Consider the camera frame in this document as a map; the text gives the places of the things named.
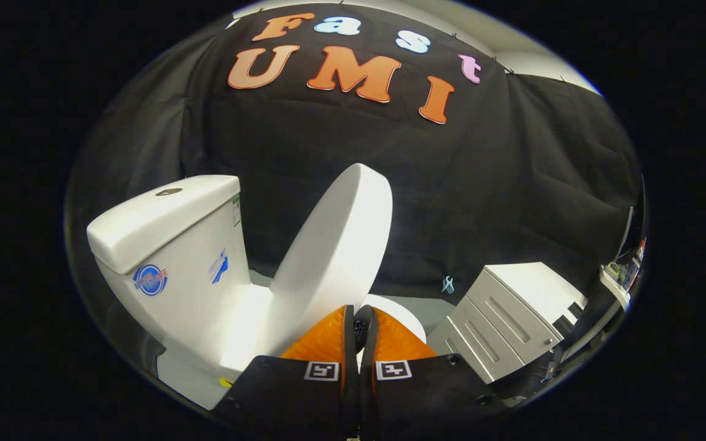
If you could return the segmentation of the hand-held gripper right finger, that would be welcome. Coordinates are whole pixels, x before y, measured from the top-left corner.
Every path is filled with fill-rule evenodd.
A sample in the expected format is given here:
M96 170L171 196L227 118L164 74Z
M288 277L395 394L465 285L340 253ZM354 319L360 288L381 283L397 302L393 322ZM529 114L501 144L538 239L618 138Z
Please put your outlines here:
M437 354L381 308L356 313L356 344L361 440L446 440L508 413L462 354Z

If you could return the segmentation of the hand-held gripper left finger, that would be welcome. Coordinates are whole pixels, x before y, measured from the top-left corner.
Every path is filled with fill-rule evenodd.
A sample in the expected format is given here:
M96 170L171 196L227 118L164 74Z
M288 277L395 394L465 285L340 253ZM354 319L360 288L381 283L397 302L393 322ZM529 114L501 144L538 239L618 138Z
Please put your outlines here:
M278 356L255 356L212 414L257 440L356 440L355 309L322 318Z

